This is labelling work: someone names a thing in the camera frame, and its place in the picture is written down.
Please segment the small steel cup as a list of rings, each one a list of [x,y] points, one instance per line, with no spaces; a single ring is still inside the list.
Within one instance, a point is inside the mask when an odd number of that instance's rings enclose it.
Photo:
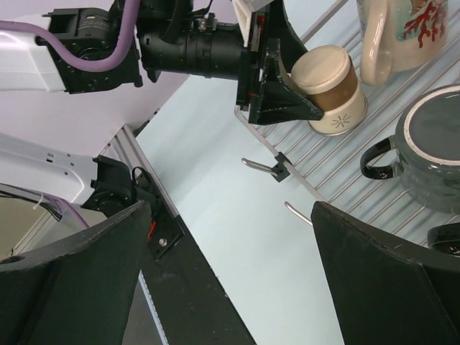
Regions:
[[[310,121],[322,135],[351,131],[367,113],[367,99],[348,52],[336,45],[316,47],[301,56],[290,74],[293,82],[324,112]]]

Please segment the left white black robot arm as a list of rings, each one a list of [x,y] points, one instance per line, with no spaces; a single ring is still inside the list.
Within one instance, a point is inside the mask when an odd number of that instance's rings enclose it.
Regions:
[[[100,149],[151,122],[165,73],[228,80],[234,91],[179,88],[155,121],[162,155],[181,137],[197,158],[228,129],[231,110],[271,125],[319,121],[319,103],[290,72],[306,47],[282,1],[234,1],[236,23],[192,1],[114,1],[1,21],[1,183],[57,220],[77,207],[113,216],[148,203],[152,223],[180,219],[145,165]]]

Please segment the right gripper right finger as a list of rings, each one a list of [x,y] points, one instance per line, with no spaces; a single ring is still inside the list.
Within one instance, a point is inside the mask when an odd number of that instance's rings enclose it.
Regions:
[[[327,202],[311,221],[345,344],[459,343],[459,258]]]

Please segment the dark green mug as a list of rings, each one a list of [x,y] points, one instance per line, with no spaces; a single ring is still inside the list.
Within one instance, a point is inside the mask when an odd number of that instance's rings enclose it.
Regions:
[[[359,162],[372,180],[399,178],[420,205],[459,213],[459,84],[435,88],[405,107],[395,133]]]

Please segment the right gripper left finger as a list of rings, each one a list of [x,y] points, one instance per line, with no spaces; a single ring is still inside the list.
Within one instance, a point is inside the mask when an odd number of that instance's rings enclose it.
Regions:
[[[1,261],[2,344],[121,344],[151,227],[146,202]]]

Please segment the metal wire dish rack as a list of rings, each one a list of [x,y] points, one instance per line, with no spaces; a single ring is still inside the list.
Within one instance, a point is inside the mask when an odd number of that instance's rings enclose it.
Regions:
[[[459,2],[452,1],[447,42],[440,55],[416,69],[392,75],[383,86],[363,86],[367,114],[350,132],[323,136],[306,121],[262,126],[250,124],[247,112],[237,110],[235,115],[272,155],[286,156],[289,179],[297,180],[312,198],[422,243],[429,228],[455,223],[459,216],[420,205],[396,179],[364,177],[359,159],[366,149],[394,132],[403,110],[416,96],[458,82]]]

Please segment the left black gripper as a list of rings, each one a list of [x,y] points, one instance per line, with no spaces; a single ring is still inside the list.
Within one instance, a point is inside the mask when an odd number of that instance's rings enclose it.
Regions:
[[[192,1],[142,1],[137,38],[142,67],[153,83],[162,72],[237,81],[236,104],[249,108],[250,124],[324,117],[288,75],[308,50],[283,0],[252,13],[248,47],[238,22],[220,22],[209,8],[193,10]]]

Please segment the beige mug coral print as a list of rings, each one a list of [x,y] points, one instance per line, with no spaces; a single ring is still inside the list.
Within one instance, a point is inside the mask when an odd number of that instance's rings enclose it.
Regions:
[[[447,1],[358,1],[356,7],[362,33],[360,77],[369,86],[424,65],[446,44]]]

